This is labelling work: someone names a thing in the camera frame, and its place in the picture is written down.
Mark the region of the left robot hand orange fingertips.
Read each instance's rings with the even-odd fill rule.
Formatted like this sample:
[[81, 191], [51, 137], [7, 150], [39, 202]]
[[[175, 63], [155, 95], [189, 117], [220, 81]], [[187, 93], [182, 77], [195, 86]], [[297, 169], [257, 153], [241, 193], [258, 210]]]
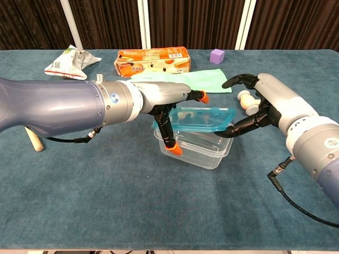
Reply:
[[158, 125], [167, 151], [182, 155], [182, 149], [174, 138], [169, 113], [183, 101], [209, 102], [203, 90], [192, 90], [183, 83], [165, 81], [133, 81], [143, 97], [141, 113], [152, 115]]

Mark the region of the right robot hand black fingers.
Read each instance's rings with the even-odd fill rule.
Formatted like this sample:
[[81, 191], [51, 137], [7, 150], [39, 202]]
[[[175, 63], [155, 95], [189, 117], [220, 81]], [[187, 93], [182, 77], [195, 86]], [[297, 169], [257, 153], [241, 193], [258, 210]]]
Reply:
[[223, 83], [222, 88], [230, 88], [236, 84], [254, 89], [261, 102], [256, 113], [228, 126], [223, 131], [216, 131], [215, 134], [219, 137], [234, 138], [268, 125], [273, 125], [283, 134], [287, 134], [289, 126], [294, 121], [318, 115], [302, 97], [270, 74], [236, 75]]

